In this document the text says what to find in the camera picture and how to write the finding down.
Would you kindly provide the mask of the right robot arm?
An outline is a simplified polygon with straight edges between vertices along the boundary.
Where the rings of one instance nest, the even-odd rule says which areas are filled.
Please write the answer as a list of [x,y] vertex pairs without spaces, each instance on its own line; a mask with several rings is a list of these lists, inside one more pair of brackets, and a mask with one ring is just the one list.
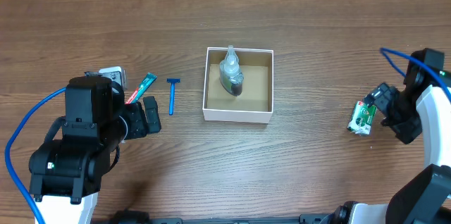
[[356,103],[348,129],[367,133],[375,111],[404,144],[419,135],[424,143],[424,169],[387,204],[348,201],[322,219],[322,223],[449,223],[450,210],[450,72],[444,70],[445,54],[425,48],[407,56],[382,48],[380,53],[407,58],[401,75],[405,89],[382,83]]

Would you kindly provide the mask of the blue disposable razor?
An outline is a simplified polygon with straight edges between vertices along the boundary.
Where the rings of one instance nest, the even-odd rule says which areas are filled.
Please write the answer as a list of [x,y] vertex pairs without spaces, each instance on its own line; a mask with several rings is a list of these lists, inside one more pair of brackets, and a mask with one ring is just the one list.
[[175,85],[180,83],[180,78],[168,78],[166,81],[171,84],[168,114],[172,116],[175,106]]

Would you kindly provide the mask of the green Dettol soap bar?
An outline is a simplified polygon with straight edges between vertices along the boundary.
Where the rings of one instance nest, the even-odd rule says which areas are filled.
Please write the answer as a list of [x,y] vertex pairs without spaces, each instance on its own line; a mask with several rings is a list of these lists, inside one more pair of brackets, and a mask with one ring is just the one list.
[[377,108],[374,105],[369,106],[363,101],[358,101],[354,106],[347,130],[356,135],[370,135],[376,111]]

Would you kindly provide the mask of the green toothpaste tube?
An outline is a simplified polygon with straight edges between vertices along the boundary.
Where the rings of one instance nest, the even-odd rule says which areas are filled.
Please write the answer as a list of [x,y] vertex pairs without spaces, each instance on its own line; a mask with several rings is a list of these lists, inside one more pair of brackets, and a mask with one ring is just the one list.
[[149,87],[157,79],[157,76],[152,73],[147,73],[144,79],[141,81],[137,89],[132,93],[130,98],[126,101],[126,104],[138,102],[142,95],[149,89]]

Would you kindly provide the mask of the clear hand wash bottle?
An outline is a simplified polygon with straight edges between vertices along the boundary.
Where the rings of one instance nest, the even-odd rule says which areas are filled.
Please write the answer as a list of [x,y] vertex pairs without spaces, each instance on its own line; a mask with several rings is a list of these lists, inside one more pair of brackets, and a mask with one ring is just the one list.
[[233,96],[239,96],[242,93],[242,84],[244,75],[240,70],[239,57],[234,46],[229,45],[225,58],[219,64],[220,81],[223,88]]

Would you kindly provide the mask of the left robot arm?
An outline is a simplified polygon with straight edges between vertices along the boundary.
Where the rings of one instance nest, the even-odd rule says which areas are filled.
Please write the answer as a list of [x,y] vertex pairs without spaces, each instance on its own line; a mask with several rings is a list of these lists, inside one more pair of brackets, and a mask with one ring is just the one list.
[[125,140],[161,130],[154,97],[127,104],[123,87],[100,75],[71,79],[66,114],[57,118],[30,157],[29,191],[43,223],[90,223],[101,180]]

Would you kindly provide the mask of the white cardboard box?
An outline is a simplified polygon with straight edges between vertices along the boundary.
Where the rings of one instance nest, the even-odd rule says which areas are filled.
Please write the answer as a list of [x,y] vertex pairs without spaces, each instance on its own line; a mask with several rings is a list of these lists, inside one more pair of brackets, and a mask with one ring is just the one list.
[[269,49],[236,48],[244,74],[242,93],[233,96],[220,82],[219,64],[226,47],[206,52],[202,111],[205,120],[269,123],[273,114],[274,52]]

